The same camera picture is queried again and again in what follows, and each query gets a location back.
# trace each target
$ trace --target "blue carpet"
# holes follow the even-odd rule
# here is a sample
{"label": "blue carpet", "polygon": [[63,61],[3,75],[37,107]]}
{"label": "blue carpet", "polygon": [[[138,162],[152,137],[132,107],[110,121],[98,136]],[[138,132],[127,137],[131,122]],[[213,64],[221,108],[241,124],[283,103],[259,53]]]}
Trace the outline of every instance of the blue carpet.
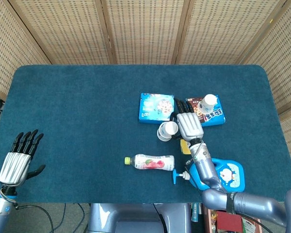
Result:
{"label": "blue carpet", "polygon": [[156,137],[158,125],[138,122],[141,92],[219,94],[226,123],[204,128],[212,157],[240,162],[247,192],[284,199],[291,159],[261,67],[34,65],[16,71],[0,123],[0,168],[19,132],[45,134],[31,170],[46,168],[17,189],[19,201],[199,202],[171,172],[124,165],[137,153],[174,155],[182,172],[189,159],[179,141]]}

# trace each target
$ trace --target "bottle cap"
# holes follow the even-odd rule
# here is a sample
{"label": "bottle cap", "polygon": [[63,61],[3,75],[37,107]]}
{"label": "bottle cap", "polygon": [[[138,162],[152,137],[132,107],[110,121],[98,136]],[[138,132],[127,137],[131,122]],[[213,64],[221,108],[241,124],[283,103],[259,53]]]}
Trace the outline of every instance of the bottle cap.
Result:
{"label": "bottle cap", "polygon": [[125,165],[130,165],[130,158],[129,157],[125,157],[124,163],[125,163]]}

